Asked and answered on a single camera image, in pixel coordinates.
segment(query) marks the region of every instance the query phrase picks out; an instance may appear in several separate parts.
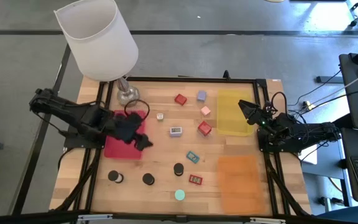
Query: red small box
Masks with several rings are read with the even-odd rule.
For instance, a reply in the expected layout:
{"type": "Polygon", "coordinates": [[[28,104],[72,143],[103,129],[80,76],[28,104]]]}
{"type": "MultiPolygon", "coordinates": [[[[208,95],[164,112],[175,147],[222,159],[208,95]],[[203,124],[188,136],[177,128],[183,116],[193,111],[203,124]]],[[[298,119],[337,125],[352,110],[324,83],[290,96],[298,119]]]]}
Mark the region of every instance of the red small box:
{"type": "Polygon", "coordinates": [[[203,182],[203,178],[202,177],[197,177],[196,175],[193,175],[193,174],[190,174],[189,182],[201,185],[201,183],[203,182]]]}
{"type": "Polygon", "coordinates": [[[178,94],[177,97],[175,97],[175,102],[179,103],[180,105],[184,105],[187,101],[187,98],[182,96],[181,94],[178,94]]]}
{"type": "Polygon", "coordinates": [[[203,121],[198,126],[198,130],[201,131],[201,133],[203,133],[204,136],[206,136],[207,134],[209,134],[212,131],[212,127],[207,122],[203,121]]]}

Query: red cube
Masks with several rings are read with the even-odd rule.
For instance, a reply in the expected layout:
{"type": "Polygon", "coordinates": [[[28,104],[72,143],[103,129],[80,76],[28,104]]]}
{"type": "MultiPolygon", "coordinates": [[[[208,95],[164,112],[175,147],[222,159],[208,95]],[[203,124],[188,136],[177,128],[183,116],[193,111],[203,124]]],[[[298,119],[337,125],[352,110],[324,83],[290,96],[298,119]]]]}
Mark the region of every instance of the red cube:
{"type": "Polygon", "coordinates": [[[206,136],[212,131],[212,127],[205,121],[203,121],[199,126],[198,130],[206,136]]]}
{"type": "Polygon", "coordinates": [[[175,102],[179,103],[180,105],[184,105],[187,101],[187,98],[182,96],[181,94],[178,94],[177,97],[175,97],[175,102]]]}

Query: lamp base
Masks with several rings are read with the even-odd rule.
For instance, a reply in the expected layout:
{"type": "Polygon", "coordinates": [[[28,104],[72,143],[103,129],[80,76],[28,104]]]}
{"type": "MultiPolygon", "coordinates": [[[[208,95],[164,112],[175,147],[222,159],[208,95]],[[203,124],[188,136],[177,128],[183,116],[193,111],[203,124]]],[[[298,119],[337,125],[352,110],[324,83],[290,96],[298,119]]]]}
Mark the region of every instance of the lamp base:
{"type": "MultiPolygon", "coordinates": [[[[127,105],[131,100],[138,100],[140,98],[139,90],[134,86],[129,86],[127,91],[119,90],[117,93],[117,99],[122,106],[127,105]]],[[[128,106],[135,106],[137,101],[130,103],[128,106]]]]}

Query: teal cap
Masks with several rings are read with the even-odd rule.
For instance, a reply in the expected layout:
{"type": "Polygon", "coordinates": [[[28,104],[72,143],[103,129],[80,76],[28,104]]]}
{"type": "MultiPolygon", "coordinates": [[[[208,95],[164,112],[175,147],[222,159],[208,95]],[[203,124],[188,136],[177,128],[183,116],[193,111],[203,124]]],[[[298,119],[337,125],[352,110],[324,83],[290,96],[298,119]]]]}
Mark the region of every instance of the teal cap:
{"type": "Polygon", "coordinates": [[[185,192],[183,191],[183,190],[177,190],[176,192],[175,192],[175,198],[177,199],[177,200],[183,200],[183,199],[185,199],[185,192]]]}

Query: yellow mat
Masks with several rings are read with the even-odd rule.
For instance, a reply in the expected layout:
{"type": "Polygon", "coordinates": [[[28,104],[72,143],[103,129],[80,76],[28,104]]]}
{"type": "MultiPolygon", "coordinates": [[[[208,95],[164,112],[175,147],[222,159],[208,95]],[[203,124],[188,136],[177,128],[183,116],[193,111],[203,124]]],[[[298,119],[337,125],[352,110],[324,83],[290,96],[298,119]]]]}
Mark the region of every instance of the yellow mat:
{"type": "Polygon", "coordinates": [[[218,91],[218,133],[231,136],[247,136],[253,132],[252,126],[242,114],[239,100],[250,101],[246,91],[218,91]]]}

